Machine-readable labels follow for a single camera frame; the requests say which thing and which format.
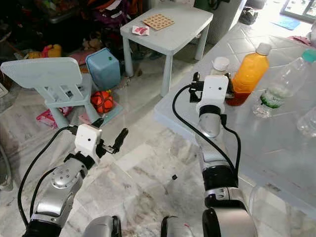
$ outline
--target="table surface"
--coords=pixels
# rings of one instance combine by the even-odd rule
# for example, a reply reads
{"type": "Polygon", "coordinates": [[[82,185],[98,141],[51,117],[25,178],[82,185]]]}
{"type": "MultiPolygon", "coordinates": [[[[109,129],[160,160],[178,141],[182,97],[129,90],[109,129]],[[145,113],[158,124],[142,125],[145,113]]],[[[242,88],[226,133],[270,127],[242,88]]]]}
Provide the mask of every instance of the table surface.
{"type": "Polygon", "coordinates": [[[197,36],[212,20],[213,14],[185,4],[163,2],[120,28],[120,33],[136,43],[165,55],[173,55],[197,36]],[[132,33],[132,26],[144,27],[143,19],[162,14],[174,24],[156,31],[150,27],[149,36],[132,33]]]}
{"type": "MultiPolygon", "coordinates": [[[[218,56],[229,58],[228,70],[234,75],[244,56],[255,51],[255,47],[262,41],[272,45],[269,70],[242,106],[225,105],[228,127],[237,131],[241,138],[240,171],[257,185],[266,187],[316,219],[316,139],[304,137],[296,128],[298,118],[316,105],[315,78],[308,78],[296,95],[277,109],[272,118],[258,118],[251,109],[273,75],[301,56],[306,46],[289,39],[265,35],[264,32],[238,23],[155,106],[155,119],[196,143],[193,132],[172,112],[171,103],[175,93],[190,83],[194,72],[200,72],[201,78],[208,75],[213,60],[218,56]]],[[[316,64],[312,69],[312,75],[315,74],[316,64]]],[[[197,125],[195,104],[189,103],[187,91],[179,96],[176,109],[191,124],[197,125]]],[[[230,157],[235,160],[235,138],[224,134],[224,141],[230,157]]]]}

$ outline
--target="light blue plastic chair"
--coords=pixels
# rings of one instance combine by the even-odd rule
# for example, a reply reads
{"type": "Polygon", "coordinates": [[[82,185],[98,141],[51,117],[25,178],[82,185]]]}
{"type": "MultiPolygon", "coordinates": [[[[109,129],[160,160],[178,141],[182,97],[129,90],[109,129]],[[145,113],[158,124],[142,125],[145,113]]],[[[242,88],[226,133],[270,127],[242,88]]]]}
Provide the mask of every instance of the light blue plastic chair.
{"type": "Polygon", "coordinates": [[[92,79],[82,74],[73,58],[38,58],[2,63],[0,70],[24,88],[34,88],[45,99],[58,127],[69,122],[60,107],[84,106],[91,122],[99,118],[90,102],[92,79]]]}

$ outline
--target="brown liquid bottle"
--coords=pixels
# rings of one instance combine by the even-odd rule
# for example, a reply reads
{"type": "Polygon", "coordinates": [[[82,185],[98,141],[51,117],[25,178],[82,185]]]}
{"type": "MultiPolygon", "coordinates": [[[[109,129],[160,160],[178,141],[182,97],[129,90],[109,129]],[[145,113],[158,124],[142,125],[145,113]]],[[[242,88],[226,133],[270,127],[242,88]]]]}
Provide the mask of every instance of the brown liquid bottle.
{"type": "Polygon", "coordinates": [[[226,99],[231,106],[242,105],[256,87],[264,73],[269,68],[267,55],[271,46],[260,43],[255,53],[245,56],[238,72],[233,78],[234,98],[226,99]]]}

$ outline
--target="marble floor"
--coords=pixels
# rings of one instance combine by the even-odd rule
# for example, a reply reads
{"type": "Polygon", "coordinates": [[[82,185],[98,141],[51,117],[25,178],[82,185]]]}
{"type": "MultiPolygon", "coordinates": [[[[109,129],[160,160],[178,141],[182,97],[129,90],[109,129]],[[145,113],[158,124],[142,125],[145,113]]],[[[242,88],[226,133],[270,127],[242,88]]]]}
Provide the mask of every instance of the marble floor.
{"type": "MultiPolygon", "coordinates": [[[[142,75],[124,79],[114,90],[115,100],[124,109],[102,127],[102,138],[112,144],[124,127],[129,129],[129,135],[119,153],[106,154],[90,170],[75,198],[62,237],[80,236],[89,221],[101,215],[118,215],[125,237],[159,236],[160,223],[166,215],[183,218],[195,236],[202,236],[204,189],[197,147],[153,119],[153,108],[161,99],[163,62],[163,57],[141,61],[142,75]],[[178,179],[172,180],[174,174],[178,179]]],[[[175,56],[172,85],[190,71],[193,62],[189,57],[183,60],[181,52],[175,56]]],[[[12,166],[14,188],[11,192],[0,191],[0,237],[24,233],[17,208],[17,185],[31,160],[55,132],[35,119],[45,110],[42,98],[35,91],[19,88],[10,101],[12,106],[0,113],[0,143],[12,166]]],[[[79,124],[78,115],[83,111],[81,107],[72,111],[68,117],[72,124],[79,124]]],[[[73,148],[74,137],[63,133],[39,159],[23,192],[27,216],[38,178],[60,164],[73,148]]],[[[247,177],[240,176],[246,199],[254,185],[247,177]]],[[[260,237],[316,236],[313,220],[263,189],[256,196],[253,217],[260,237]]]]}

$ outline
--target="red ball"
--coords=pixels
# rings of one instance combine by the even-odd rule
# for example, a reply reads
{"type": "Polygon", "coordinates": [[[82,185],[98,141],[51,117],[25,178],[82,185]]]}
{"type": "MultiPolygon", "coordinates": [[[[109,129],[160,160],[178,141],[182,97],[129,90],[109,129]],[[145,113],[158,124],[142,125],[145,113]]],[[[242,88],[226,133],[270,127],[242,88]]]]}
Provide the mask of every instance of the red ball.
{"type": "Polygon", "coordinates": [[[112,95],[106,91],[97,91],[91,96],[91,103],[100,114],[107,113],[114,106],[112,95]]]}

